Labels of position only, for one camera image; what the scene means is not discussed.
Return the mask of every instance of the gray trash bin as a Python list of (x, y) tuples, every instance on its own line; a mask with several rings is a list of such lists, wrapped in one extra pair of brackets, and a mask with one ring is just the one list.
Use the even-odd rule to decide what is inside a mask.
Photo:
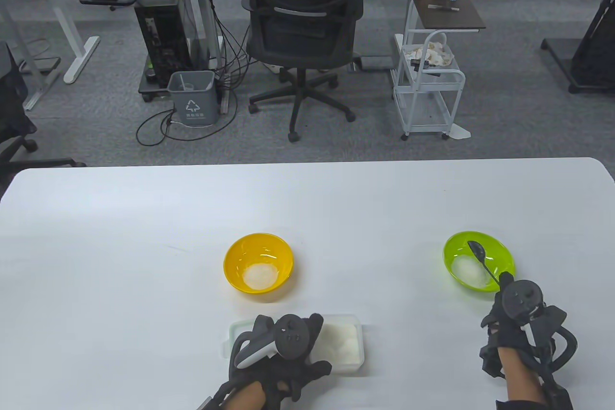
[(207, 126), (218, 121), (218, 98), (211, 70), (175, 72), (167, 91), (183, 124)]

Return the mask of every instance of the desk leg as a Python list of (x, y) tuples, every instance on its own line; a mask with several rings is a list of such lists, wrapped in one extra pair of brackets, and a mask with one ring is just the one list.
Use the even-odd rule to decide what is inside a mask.
[(49, 0), (49, 3), (75, 53), (75, 60), (64, 74), (64, 83), (74, 83), (98, 46), (100, 37), (90, 37), (84, 44), (64, 0)]
[(17, 24), (15, 23), (15, 21), (13, 21), (11, 13), (9, 13), (6, 4), (4, 4), (4, 1), (2, 0), (0, 0), (0, 16), (2, 16), (4, 23), (7, 25), (9, 31), (11, 32), (11, 35), (13, 35), (13, 39), (17, 41), (17, 47), (19, 48), (19, 51), (21, 52), (25, 61), (28, 63), (30, 69), (32, 70), (32, 77), (35, 80), (37, 90), (26, 100), (24, 104), (24, 109), (26, 109), (27, 111), (31, 111), (35, 104), (38, 102), (38, 100), (47, 92), (49, 87), (53, 85), (53, 82), (56, 78), (58, 78), (60, 71), (58, 69), (53, 69), (52, 72), (48, 74), (48, 76), (42, 76), (42, 74), (38, 70), (37, 62), (28, 51), (28, 46), (24, 42), (22, 35), (19, 33), (19, 28), (17, 27)]

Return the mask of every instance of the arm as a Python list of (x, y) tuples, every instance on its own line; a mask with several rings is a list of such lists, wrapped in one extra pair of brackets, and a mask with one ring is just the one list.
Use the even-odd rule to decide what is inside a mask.
[(517, 351), (513, 348), (499, 347), (498, 353), (506, 376), (508, 399), (546, 405), (538, 377), (521, 362)]
[(265, 404), (265, 392), (258, 381), (249, 384), (230, 396), (224, 410), (261, 410)]

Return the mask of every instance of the caster wheel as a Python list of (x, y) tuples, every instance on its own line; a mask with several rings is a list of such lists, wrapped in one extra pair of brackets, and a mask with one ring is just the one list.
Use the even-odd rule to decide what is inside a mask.
[(28, 152), (33, 152), (35, 150), (38, 150), (38, 144), (35, 140), (33, 139), (26, 139), (24, 142), (24, 148), (28, 151)]

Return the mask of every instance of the computer tower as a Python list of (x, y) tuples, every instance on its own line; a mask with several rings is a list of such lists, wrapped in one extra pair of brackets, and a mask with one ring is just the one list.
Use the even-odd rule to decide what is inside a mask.
[(161, 88), (174, 72), (207, 68), (189, 0), (137, 0), (135, 13)]

